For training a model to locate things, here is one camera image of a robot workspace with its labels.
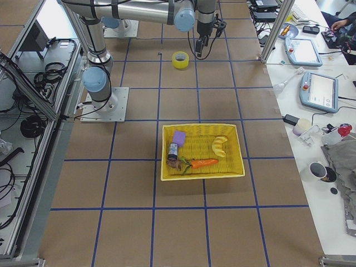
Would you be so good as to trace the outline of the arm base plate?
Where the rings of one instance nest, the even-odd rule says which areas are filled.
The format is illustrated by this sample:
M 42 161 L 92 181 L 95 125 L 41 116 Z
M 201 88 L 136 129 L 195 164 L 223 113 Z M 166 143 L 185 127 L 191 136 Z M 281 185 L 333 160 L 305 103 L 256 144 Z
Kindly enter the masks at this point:
M 105 38 L 136 38 L 139 21 L 102 17 Z
M 93 102 L 83 107 L 84 115 L 80 117 L 83 122 L 124 122 L 126 117 L 127 102 L 129 96 L 128 87 L 113 87 L 112 95 L 108 103 Z

